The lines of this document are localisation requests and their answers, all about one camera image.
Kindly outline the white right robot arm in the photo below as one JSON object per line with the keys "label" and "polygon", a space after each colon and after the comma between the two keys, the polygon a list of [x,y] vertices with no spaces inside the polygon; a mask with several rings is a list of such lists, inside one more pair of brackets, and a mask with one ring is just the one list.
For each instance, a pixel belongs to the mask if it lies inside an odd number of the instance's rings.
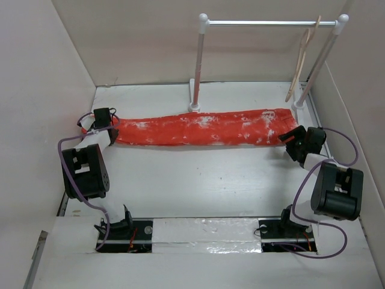
{"label": "white right robot arm", "polygon": [[[345,137],[353,146],[355,157],[349,164],[321,155],[328,132]],[[293,161],[308,171],[291,205],[278,222],[278,230],[292,237],[300,229],[318,223],[316,216],[335,220],[356,220],[361,212],[363,178],[361,170],[353,169],[359,158],[356,144],[344,133],[325,127],[298,126],[279,136]]]}

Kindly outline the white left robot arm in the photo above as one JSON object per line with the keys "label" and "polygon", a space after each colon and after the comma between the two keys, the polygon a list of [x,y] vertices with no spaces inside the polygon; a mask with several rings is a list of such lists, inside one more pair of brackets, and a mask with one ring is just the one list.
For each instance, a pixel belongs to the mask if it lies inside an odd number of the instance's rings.
{"label": "white left robot arm", "polygon": [[134,222],[127,207],[123,207],[124,218],[113,223],[106,208],[90,202],[92,199],[105,198],[110,189],[102,152],[115,143],[119,123],[114,108],[98,108],[83,115],[77,125],[85,130],[85,134],[61,139],[58,142],[58,154],[68,197],[103,214],[104,219],[95,226],[100,233],[117,234],[125,239],[134,233]]}

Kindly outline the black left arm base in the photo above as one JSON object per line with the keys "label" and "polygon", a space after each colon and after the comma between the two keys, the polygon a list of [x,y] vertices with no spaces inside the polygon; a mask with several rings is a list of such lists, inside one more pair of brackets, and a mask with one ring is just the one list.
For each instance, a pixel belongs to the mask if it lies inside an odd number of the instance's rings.
{"label": "black left arm base", "polygon": [[100,225],[94,226],[98,232],[96,251],[100,253],[151,253],[152,252],[152,219],[133,219],[131,222],[121,220],[110,224],[109,234],[105,238],[106,223],[102,219]]}

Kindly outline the wooden clothes hanger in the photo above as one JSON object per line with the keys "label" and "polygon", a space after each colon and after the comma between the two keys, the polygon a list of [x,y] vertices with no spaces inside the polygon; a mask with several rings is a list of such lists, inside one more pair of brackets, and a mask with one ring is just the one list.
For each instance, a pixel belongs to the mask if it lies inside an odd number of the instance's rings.
{"label": "wooden clothes hanger", "polygon": [[316,30],[319,27],[319,23],[320,23],[321,19],[322,19],[322,16],[319,15],[317,20],[316,20],[315,26],[313,28],[306,29],[302,35],[302,38],[300,41],[300,46],[299,46],[299,51],[298,51],[297,64],[295,67],[295,71],[294,71],[294,75],[293,75],[293,79],[292,79],[290,88],[289,88],[288,93],[285,97],[285,102],[289,102],[289,100],[291,99],[291,97],[294,94],[296,85],[299,83],[299,79],[300,79],[302,69],[304,66],[304,62],[306,59],[307,48],[308,48],[310,42],[312,41],[312,39],[314,38],[314,35],[316,33]]}

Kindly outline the red white patterned trousers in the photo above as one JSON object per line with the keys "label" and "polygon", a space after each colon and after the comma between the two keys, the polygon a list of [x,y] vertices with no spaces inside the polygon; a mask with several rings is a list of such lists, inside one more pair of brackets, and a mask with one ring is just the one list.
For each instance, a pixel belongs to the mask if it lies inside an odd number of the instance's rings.
{"label": "red white patterned trousers", "polygon": [[222,113],[185,113],[122,119],[116,142],[131,146],[277,146],[298,126],[285,108]]}

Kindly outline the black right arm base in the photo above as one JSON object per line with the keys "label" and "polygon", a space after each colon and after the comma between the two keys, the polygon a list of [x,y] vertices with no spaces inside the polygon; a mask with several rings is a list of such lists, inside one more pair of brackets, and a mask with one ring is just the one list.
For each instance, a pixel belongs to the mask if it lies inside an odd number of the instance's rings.
{"label": "black right arm base", "polygon": [[313,232],[309,227],[290,221],[290,208],[285,208],[280,217],[263,217],[258,219],[254,230],[255,237],[260,238],[262,252],[314,252],[317,247]]}

